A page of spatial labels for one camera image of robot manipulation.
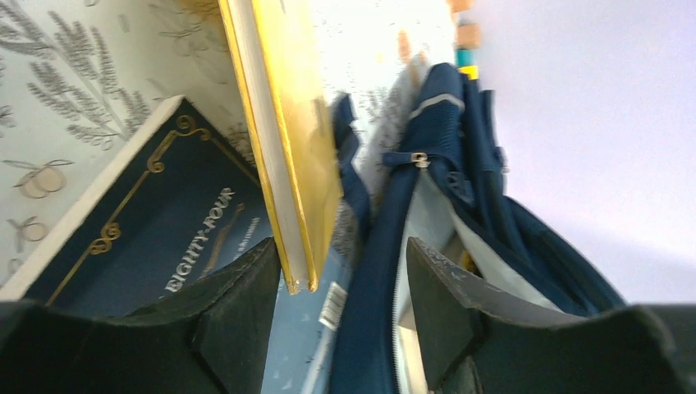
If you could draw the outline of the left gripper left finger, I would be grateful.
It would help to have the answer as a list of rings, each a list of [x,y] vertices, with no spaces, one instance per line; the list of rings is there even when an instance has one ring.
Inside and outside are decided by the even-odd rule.
[[[1,305],[4,393],[258,393],[280,263],[265,239],[237,261],[122,317]]]

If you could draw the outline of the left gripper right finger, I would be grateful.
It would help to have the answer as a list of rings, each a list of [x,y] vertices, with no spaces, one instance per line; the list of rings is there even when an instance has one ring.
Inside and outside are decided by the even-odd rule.
[[[692,393],[693,305],[583,318],[509,294],[418,238],[406,248],[424,374],[439,393]]]

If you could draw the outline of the dark blue paperback book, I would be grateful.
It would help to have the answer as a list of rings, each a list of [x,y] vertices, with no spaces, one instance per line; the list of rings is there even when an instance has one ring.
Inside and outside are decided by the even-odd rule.
[[[256,171],[185,98],[162,102],[3,287],[79,317],[122,317],[237,261],[272,229]],[[261,391],[326,393],[350,264],[314,293],[280,269]]]

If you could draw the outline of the navy blue student backpack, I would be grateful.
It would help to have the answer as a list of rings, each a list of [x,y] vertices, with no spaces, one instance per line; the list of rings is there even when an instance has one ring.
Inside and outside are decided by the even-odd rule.
[[[411,301],[406,245],[459,241],[484,278],[545,308],[594,316],[620,307],[614,287],[570,243],[505,193],[492,92],[449,63],[432,66],[348,290],[328,390],[402,393],[399,322]]]

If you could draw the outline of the plain yellow book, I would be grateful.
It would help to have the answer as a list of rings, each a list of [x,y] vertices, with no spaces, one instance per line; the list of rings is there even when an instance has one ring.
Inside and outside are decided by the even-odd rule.
[[[306,1],[219,4],[286,289],[318,289],[342,187]]]

